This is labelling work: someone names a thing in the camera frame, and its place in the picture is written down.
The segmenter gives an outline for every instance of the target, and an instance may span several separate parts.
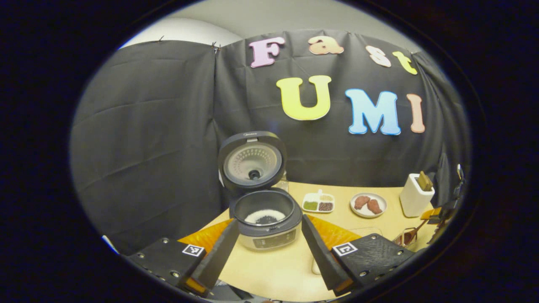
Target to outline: table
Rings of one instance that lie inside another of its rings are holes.
[[[396,238],[406,228],[417,227],[419,217],[406,218],[400,205],[402,187],[367,188],[337,187],[306,183],[288,183],[288,192],[301,204],[305,194],[323,192],[335,197],[335,209],[330,213],[305,212],[360,236],[381,233],[389,240]],[[376,218],[362,218],[350,208],[350,199],[359,192],[372,192],[385,198],[388,208]],[[226,210],[204,228],[229,219]],[[417,242],[408,247],[417,251],[427,246],[434,234],[435,225],[425,224],[418,232]],[[293,243],[278,250],[250,251],[236,242],[219,279],[249,293],[283,301],[319,301],[335,298],[321,275],[312,272],[313,255],[302,233],[296,234]]]

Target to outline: pink letter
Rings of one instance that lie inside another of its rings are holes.
[[[422,133],[425,131],[425,125],[423,125],[421,112],[421,97],[416,94],[407,94],[406,97],[412,106],[412,126],[410,128],[414,133]]]
[[[270,65],[275,62],[275,59],[270,58],[269,54],[271,53],[274,56],[279,54],[278,44],[284,44],[285,39],[282,37],[276,37],[266,40],[260,40],[256,42],[249,43],[249,46],[253,48],[253,57],[254,61],[251,63],[251,67],[259,67],[264,65]]]

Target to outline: open lid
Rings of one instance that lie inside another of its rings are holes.
[[[285,172],[285,145],[270,132],[236,134],[221,145],[217,163],[219,179],[230,190],[270,188]]]

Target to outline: green powder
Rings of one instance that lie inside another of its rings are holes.
[[[318,202],[305,201],[305,203],[303,204],[303,208],[308,209],[308,210],[317,210],[318,209]]]

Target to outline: letter m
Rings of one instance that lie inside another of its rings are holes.
[[[367,121],[371,131],[376,133],[378,126],[384,119],[380,131],[384,135],[398,135],[400,128],[397,122],[397,95],[392,92],[381,92],[376,106],[362,89],[348,89],[344,94],[352,101],[353,123],[348,128],[352,134],[365,134],[367,127],[363,123],[363,117]]]

